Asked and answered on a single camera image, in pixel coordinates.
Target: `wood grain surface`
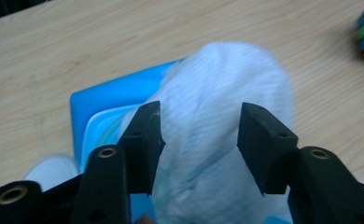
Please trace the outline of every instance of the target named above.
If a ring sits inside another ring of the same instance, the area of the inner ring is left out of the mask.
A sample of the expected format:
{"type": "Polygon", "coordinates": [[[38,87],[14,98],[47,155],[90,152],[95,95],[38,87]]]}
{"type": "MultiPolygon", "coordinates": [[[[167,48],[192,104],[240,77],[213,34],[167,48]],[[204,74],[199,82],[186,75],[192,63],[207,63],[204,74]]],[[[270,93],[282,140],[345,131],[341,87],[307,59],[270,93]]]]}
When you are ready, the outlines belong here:
{"type": "Polygon", "coordinates": [[[300,147],[335,152],[364,182],[359,0],[55,0],[0,19],[0,186],[72,154],[69,96],[211,41],[273,53],[293,88],[300,147]]]}

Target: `wooden table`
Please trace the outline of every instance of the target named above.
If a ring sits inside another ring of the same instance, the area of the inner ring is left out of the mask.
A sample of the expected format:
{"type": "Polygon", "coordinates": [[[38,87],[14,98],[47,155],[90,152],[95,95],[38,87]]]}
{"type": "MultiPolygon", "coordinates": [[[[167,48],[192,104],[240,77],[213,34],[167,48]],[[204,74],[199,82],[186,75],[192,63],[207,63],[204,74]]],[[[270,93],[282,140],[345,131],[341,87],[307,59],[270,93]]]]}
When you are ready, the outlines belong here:
{"type": "Polygon", "coordinates": [[[364,1],[55,0],[0,19],[0,186],[72,154],[69,96],[210,41],[255,43],[287,71],[300,146],[334,151],[364,183],[364,1]]]}

